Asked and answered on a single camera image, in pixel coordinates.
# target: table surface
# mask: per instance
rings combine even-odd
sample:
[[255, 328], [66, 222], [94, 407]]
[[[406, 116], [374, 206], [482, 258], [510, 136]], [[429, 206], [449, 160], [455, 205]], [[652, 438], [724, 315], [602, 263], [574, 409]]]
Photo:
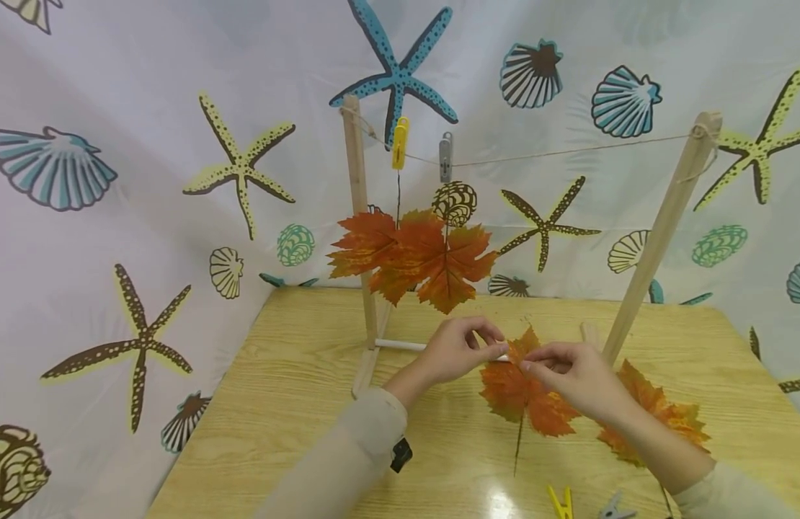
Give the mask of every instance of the table surface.
[[[149, 510], [149, 519], [250, 518], [276, 482], [334, 424], [365, 339], [359, 290], [281, 288], [270, 296], [191, 441]], [[608, 336], [618, 303], [478, 296], [454, 316], [483, 313], [507, 338], [528, 324], [538, 338], [579, 340], [579, 324]], [[386, 338], [426, 342], [443, 315], [407, 295]], [[382, 350], [374, 384], [416, 355]], [[759, 477], [800, 512], [800, 414], [720, 311], [644, 305], [620, 354], [669, 400], [700, 404], [718, 459]], [[518, 425], [489, 413], [481, 376], [431, 390], [412, 410], [414, 458], [389, 471], [354, 518], [552, 518], [546, 491], [569, 485], [576, 517], [596, 518], [614, 491], [641, 518], [666, 517], [645, 469], [619, 462], [579, 417], [577, 433], [544, 438], [525, 427], [513, 475]], [[311, 490], [306, 488], [306, 498]]]

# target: clothesline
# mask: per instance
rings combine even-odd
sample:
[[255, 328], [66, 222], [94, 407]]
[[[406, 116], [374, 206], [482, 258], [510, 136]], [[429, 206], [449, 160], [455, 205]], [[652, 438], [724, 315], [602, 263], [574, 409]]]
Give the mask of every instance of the clothesline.
[[[349, 108], [346, 108], [345, 106], [340, 106], [339, 113], [341, 114], [343, 111], [347, 111], [348, 113], [353, 114], [360, 121], [360, 122], [357, 123], [357, 127], [359, 127], [362, 131], [366, 132], [369, 137], [373, 138], [374, 141], [377, 141], [377, 142], [383, 144], [383, 146], [385, 146], [386, 148], [390, 148], [390, 146], [387, 143], [383, 142], [382, 138], [379, 138], [377, 136], [377, 132], [374, 131], [374, 127], [371, 125], [371, 123], [369, 123], [366, 119], [364, 119], [362, 115], [356, 113], [355, 111], [353, 111], [353, 110], [351, 110]], [[709, 133], [709, 131], [705, 127], [702, 127], [701, 130], [705, 131], [706, 133]], [[623, 143], [617, 143], [617, 144], [604, 144], [604, 146], [591, 146], [591, 147], [586, 147], [586, 148], [563, 149], [563, 151], [549, 151], [547, 153], [537, 153], [537, 154], [529, 154], [529, 155], [517, 155], [517, 156], [514, 156], [514, 157], [504, 157], [502, 159], [487, 159], [487, 160], [477, 160], [475, 162], [453, 163], [453, 164], [451, 164], [451, 167], [452, 168], [461, 168], [463, 166], [477, 166], [477, 165], [481, 165], [481, 164], [493, 164], [493, 163], [497, 163], [497, 162], [507, 162], [509, 160], [533, 159], [533, 158], [537, 158], [537, 157], [550, 157], [552, 155], [564, 155], [564, 154], [570, 154], [570, 153], [577, 153], [577, 152], [580, 152], [580, 151], [595, 151], [595, 149], [622, 148], [624, 146], [637, 146], [637, 144], [647, 144], [647, 143], [662, 142], [662, 141], [674, 141], [674, 140], [677, 140], [677, 138], [686, 138], [686, 137], [691, 137], [691, 133], [684, 133], [681, 136], [648, 138], [645, 141], [623, 142]], [[420, 160], [421, 162], [425, 162], [425, 163], [428, 163], [428, 164], [434, 164], [436, 166], [440, 166], [440, 163], [438, 163], [438, 162], [436, 162], [434, 160], [423, 159], [422, 157], [418, 157], [417, 155], [412, 155], [410, 153], [406, 153], [406, 157], [410, 158], [410, 159]], [[709, 160], [709, 163], [707, 163], [706, 167], [702, 170], [701, 174], [705, 173], [705, 171], [708, 170], [711, 167], [711, 165], [715, 162], [715, 160], [717, 160], [717, 142], [716, 141], [715, 141], [715, 146], [714, 146], [714, 154], [712, 155], [711, 160]]]

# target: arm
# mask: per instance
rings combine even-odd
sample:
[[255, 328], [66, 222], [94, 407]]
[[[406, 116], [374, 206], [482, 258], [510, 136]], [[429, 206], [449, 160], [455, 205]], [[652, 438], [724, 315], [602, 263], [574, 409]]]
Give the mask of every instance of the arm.
[[[478, 345], [475, 333], [487, 344]], [[257, 519], [339, 519], [385, 474], [406, 429], [406, 410], [435, 383], [497, 359], [504, 335], [484, 317], [444, 321], [415, 361], [343, 411], [265, 500]]]
[[757, 482], [715, 462], [648, 414], [591, 345], [552, 343], [530, 352], [521, 368], [585, 416], [622, 434], [685, 519], [798, 517]]

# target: beige sleeve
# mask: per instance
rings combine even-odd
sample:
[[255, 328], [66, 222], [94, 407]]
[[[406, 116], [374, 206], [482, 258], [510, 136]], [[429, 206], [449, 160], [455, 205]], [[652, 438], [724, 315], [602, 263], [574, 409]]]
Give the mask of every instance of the beige sleeve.
[[683, 519], [799, 519], [768, 488], [733, 466], [717, 463], [694, 486], [674, 496]]
[[406, 409], [393, 394], [371, 388], [279, 482], [256, 519], [338, 519], [391, 465], [406, 430]]

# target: maple leaf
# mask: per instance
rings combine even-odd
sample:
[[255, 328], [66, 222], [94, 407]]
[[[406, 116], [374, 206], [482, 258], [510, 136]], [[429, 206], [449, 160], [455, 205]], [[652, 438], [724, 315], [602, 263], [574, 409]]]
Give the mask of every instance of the maple leaf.
[[393, 296], [399, 300], [401, 288], [426, 280], [417, 290], [418, 299], [428, 301], [444, 314], [475, 299], [475, 287], [466, 281], [486, 278], [498, 253], [481, 256], [489, 246], [489, 233], [480, 225], [461, 226], [446, 237], [443, 226], [443, 220], [432, 210], [406, 213], [395, 234], [398, 246], [388, 253], [384, 267], [395, 272], [383, 272], [372, 279], [372, 290], [380, 291], [390, 301]]
[[504, 417], [508, 422], [519, 424], [513, 466], [515, 475], [525, 415], [530, 417], [530, 424], [535, 431], [544, 436], [555, 437], [575, 433], [569, 422], [581, 415], [560, 394], [547, 391], [541, 382], [525, 376], [518, 367], [530, 351], [541, 347], [532, 324], [520, 339], [507, 342], [510, 344], [507, 351], [510, 361], [489, 362], [481, 370], [484, 389], [480, 394], [486, 399], [492, 413]]
[[359, 275], [380, 267], [396, 247], [394, 218], [382, 212], [357, 213], [339, 222], [347, 233], [335, 244], [343, 250], [331, 252], [331, 278]]
[[[628, 393], [648, 413], [655, 416], [657, 420], [680, 436], [708, 452], [702, 443], [710, 439], [711, 436], [702, 432], [702, 428], [706, 424], [697, 420], [697, 415], [700, 413], [699, 405], [669, 403], [663, 388], [654, 387], [627, 359], [625, 359], [622, 368], [617, 372], [617, 376], [624, 384], [625, 389], [628, 389]], [[636, 466], [645, 466], [639, 455], [634, 452], [634, 449], [618, 432], [607, 425], [602, 424], [602, 426], [602, 431], [599, 432], [597, 438], [607, 443], [614, 454], [617, 455], [617, 458]]]

